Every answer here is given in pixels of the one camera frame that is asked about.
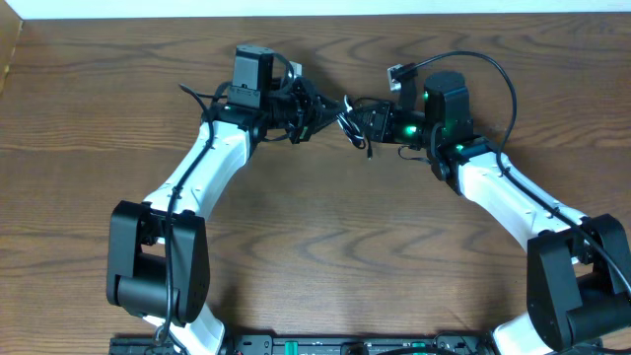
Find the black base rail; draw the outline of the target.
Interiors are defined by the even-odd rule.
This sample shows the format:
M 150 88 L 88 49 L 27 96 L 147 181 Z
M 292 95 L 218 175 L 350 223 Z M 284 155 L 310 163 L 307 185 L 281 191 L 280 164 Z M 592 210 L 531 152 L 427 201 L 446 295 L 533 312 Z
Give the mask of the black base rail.
M 436 354 L 441 349 L 453 354 L 500 354 L 491 339 L 484 336 L 456 335 L 445 332 L 416 338 L 358 337 L 281 337 L 272 335 L 238 335 L 223 340 L 220 355 L 346 355 L 383 354 L 400 348 L 426 350 L 411 354 Z M 147 337 L 114 337 L 106 354 L 202 354 L 178 340 L 168 340 L 158 347 Z

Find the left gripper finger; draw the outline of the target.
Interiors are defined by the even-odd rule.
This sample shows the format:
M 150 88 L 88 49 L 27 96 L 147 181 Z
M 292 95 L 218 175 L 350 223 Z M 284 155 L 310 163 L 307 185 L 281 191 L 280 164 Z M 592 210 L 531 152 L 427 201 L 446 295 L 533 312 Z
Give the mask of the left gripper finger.
M 300 142 L 309 141 L 313 135 L 319 133 L 324 128 L 332 124 L 338 119 L 337 114 L 321 114 L 316 115 L 308 124 L 306 124 L 300 133 Z
M 345 111 L 345 104 L 331 100 L 323 95 L 316 95 L 315 111 L 321 115 L 335 116 Z

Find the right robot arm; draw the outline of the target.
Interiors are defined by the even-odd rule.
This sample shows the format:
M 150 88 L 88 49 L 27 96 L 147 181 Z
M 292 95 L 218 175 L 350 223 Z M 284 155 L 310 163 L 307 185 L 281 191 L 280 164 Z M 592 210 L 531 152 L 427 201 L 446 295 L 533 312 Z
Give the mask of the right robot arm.
M 416 85 L 395 85 L 398 102 L 347 104 L 376 142 L 423 150 L 437 179 L 487 211 L 526 251 L 526 312 L 491 333 L 498 354 L 599 353 L 597 342 L 630 325 L 630 247 L 620 222 L 589 217 L 525 177 L 473 129 L 461 74 L 429 76 L 424 108 Z

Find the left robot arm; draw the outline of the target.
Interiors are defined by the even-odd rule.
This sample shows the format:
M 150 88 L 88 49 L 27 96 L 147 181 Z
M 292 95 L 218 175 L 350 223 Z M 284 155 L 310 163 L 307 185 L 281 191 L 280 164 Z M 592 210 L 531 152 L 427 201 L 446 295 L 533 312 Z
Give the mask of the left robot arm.
M 165 182 L 142 202 L 122 200 L 109 224 L 105 296 L 155 326 L 148 352 L 218 354 L 226 328 L 209 309 L 206 222 L 233 175 L 271 130 L 294 144 L 345 114 L 299 63 L 266 47 L 235 52 L 233 77 L 214 94 L 183 86 L 201 107 L 198 135 Z

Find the wooden side panel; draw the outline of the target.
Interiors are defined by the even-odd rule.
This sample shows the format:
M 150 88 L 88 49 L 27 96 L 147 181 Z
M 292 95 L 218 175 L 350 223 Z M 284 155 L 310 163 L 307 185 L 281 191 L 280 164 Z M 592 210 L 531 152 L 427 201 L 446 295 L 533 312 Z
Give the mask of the wooden side panel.
M 0 22 L 0 91 L 3 92 L 22 31 L 23 20 L 6 0 L 1 0 Z

